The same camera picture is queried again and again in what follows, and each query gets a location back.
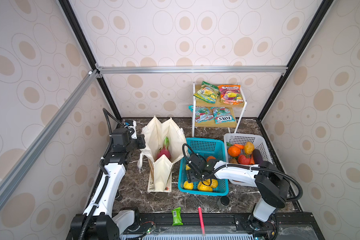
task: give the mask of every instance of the black jar lid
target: black jar lid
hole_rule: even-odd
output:
[[[223,204],[225,206],[229,204],[229,198],[227,196],[222,196],[220,198],[220,201],[221,201],[221,204]]]

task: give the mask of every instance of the marble countertop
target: marble countertop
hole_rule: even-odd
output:
[[[159,118],[161,122],[168,118]],[[133,118],[136,121],[136,131],[139,134],[141,129],[148,124],[149,118]],[[179,127],[184,130],[185,137],[192,137],[192,120],[190,118],[174,118]],[[261,135],[260,129],[254,119],[242,119],[238,133]],[[195,128],[195,137],[212,138],[224,141],[224,134],[228,128]],[[219,210],[216,201],[219,197],[194,195],[181,192],[177,187],[180,161],[173,166],[172,170],[172,192],[147,192],[149,165],[147,158],[143,159],[143,166],[137,168],[137,160],[140,151],[135,151],[128,166],[127,172],[122,179],[119,191],[123,196],[122,201],[115,201],[112,212],[118,213],[123,207],[138,207],[141,213],[168,213],[172,209],[181,207],[182,213],[197,213],[198,206],[201,206],[204,213],[240,213],[252,212],[254,205],[259,200],[260,193],[257,188],[244,187],[229,182],[230,199],[229,206]],[[279,209],[279,212],[296,212],[293,204],[288,202],[286,207]]]

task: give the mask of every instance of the pink marker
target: pink marker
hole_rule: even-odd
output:
[[[202,226],[203,236],[205,237],[205,229],[204,229],[204,221],[203,221],[202,207],[199,206],[198,211],[199,211],[200,225]]]

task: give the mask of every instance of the teal basket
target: teal basket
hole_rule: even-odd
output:
[[[224,142],[215,139],[209,138],[197,138],[197,137],[187,137],[187,144],[191,146],[192,150],[195,153],[202,155],[207,158],[209,156],[214,156],[217,160],[227,161],[225,159]],[[218,179],[219,185],[217,188],[213,189],[213,192],[202,192],[197,190],[197,185],[200,181],[193,183],[193,190],[187,190],[183,188],[183,183],[187,181],[187,174],[185,170],[186,166],[185,158],[183,157],[180,162],[180,172],[179,172],[179,181],[177,187],[182,192],[187,192],[190,194],[198,195],[209,195],[209,196],[225,196],[228,194],[228,180],[227,179]]]

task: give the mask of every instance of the candy bag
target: candy bag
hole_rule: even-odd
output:
[[[188,107],[191,112],[193,112],[193,105]],[[206,107],[196,107],[196,113],[195,113],[195,122],[204,122],[209,121],[213,119],[213,115]]]
[[[183,225],[181,216],[180,216],[180,210],[181,210],[181,207],[178,207],[178,208],[175,208],[172,210],[172,216],[173,216],[172,226]]]
[[[240,93],[240,85],[220,85],[219,86],[221,100],[220,102],[239,105],[243,103],[243,96]]]
[[[215,117],[216,124],[222,123],[222,122],[235,122],[236,119],[234,119],[231,115],[231,111],[228,108],[218,108],[214,107],[211,108],[213,110],[213,116]]]
[[[194,96],[207,103],[216,103],[216,98],[219,96],[219,89],[215,85],[203,81],[202,87]]]

